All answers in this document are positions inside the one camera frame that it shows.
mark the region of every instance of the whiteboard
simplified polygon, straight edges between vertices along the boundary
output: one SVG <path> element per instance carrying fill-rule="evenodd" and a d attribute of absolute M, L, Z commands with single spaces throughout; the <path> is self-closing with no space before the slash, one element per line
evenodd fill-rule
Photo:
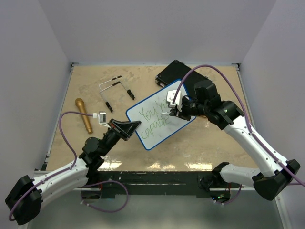
<path fill-rule="evenodd" d="M 168 114 L 161 114 L 170 111 L 166 102 L 167 92 L 177 89 L 180 82 L 181 80 L 173 82 L 126 111 L 129 121 L 140 120 L 142 122 L 136 130 L 136 134 L 146 150 L 153 149 L 178 130 L 194 121 L 195 117 L 192 117 L 190 121 L 186 121 Z M 180 91 L 182 95 L 187 95 L 184 85 Z"/>

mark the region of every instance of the robotic arm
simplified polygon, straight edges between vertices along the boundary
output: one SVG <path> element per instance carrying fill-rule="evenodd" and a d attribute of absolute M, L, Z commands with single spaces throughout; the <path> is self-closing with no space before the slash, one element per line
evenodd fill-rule
<path fill-rule="evenodd" d="M 127 141 L 140 124 L 140 121 L 119 122 L 111 119 L 108 125 L 106 124 L 109 128 L 102 139 L 90 137 L 86 140 L 82 148 L 83 152 L 76 159 L 74 166 L 72 166 L 73 161 L 47 175 L 33 179 L 29 176 L 20 178 L 5 199 L 10 210 L 15 208 L 13 215 L 17 223 L 23 225 L 31 221 L 54 199 L 94 179 L 98 174 L 97 169 L 104 162 L 101 156 L 106 156 L 120 139 Z M 30 189 L 32 191 L 20 201 L 20 198 Z"/>
<path fill-rule="evenodd" d="M 232 101 L 222 101 L 212 81 L 197 82 L 194 89 L 196 98 L 182 97 L 179 91 L 175 101 L 177 91 L 168 92 L 166 100 L 172 108 L 169 115 L 187 121 L 191 116 L 206 116 L 211 123 L 234 138 L 258 165 L 258 168 L 245 168 L 222 162 L 212 171 L 212 175 L 201 180 L 202 186 L 208 191 L 211 184 L 233 182 L 254 187 L 263 198 L 273 200 L 293 179 L 280 163 L 294 175 L 300 164 L 294 159 L 288 161 L 275 151 L 252 126 L 249 130 L 242 110 Z M 258 141 L 279 160 L 275 161 Z"/>

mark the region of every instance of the gray wall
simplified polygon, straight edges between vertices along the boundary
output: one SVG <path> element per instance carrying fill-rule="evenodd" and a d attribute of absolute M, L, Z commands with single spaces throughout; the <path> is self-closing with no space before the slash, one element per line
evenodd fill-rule
<path fill-rule="evenodd" d="M 70 61 L 241 62 L 275 0 L 39 0 Z"/>
<path fill-rule="evenodd" d="M 37 0 L 0 1 L 0 227 L 5 197 L 46 155 L 69 62 Z"/>
<path fill-rule="evenodd" d="M 242 79 L 257 130 L 297 159 L 305 180 L 305 2 L 277 0 L 242 62 Z M 305 189 L 283 194 L 294 229 L 304 228 Z"/>

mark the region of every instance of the beige tabletop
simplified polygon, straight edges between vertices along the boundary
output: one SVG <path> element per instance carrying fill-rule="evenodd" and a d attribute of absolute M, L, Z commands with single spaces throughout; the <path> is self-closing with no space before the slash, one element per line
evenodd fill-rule
<path fill-rule="evenodd" d="M 156 75 L 165 66 L 75 66 L 68 87 L 62 112 L 78 111 L 75 99 L 82 98 L 87 113 L 107 112 L 107 120 L 114 118 L 127 121 L 126 110 L 161 89 L 155 83 Z M 230 80 L 238 94 L 245 101 L 240 81 L 233 66 L 219 66 Z M 222 77 L 212 69 L 197 70 L 212 80 L 222 100 L 231 100 L 239 105 L 237 99 Z M 100 83 L 122 75 L 135 96 L 132 100 L 122 85 L 118 84 L 105 91 L 111 113 L 99 94 Z M 91 119 L 93 134 L 88 134 L 81 116 L 67 114 L 62 121 L 63 131 L 79 155 L 85 140 L 90 136 L 102 138 L 106 127 L 99 126 L 97 119 Z M 120 140 L 108 155 L 99 170 L 116 171 L 207 171 L 223 161 L 237 166 L 257 167 L 248 154 L 224 131 L 198 117 L 154 149 L 147 151 L 138 136 L 134 134 L 128 141 Z M 71 162 L 73 154 L 66 146 L 57 128 L 52 144 L 47 170 L 55 170 Z"/>

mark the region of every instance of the gold microphone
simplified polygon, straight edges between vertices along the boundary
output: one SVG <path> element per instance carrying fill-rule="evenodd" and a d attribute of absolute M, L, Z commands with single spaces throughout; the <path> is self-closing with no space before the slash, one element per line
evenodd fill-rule
<path fill-rule="evenodd" d="M 77 98 L 75 100 L 75 105 L 78 107 L 78 109 L 81 113 L 87 113 L 86 108 L 85 108 L 85 103 L 81 98 Z M 86 130 L 88 131 L 88 134 L 92 134 L 93 130 L 92 130 L 92 126 L 91 126 L 90 121 L 89 121 L 89 117 L 85 116 L 85 115 L 82 115 L 81 118 L 82 118 L 82 120 L 85 124 L 85 127 L 86 127 Z"/>

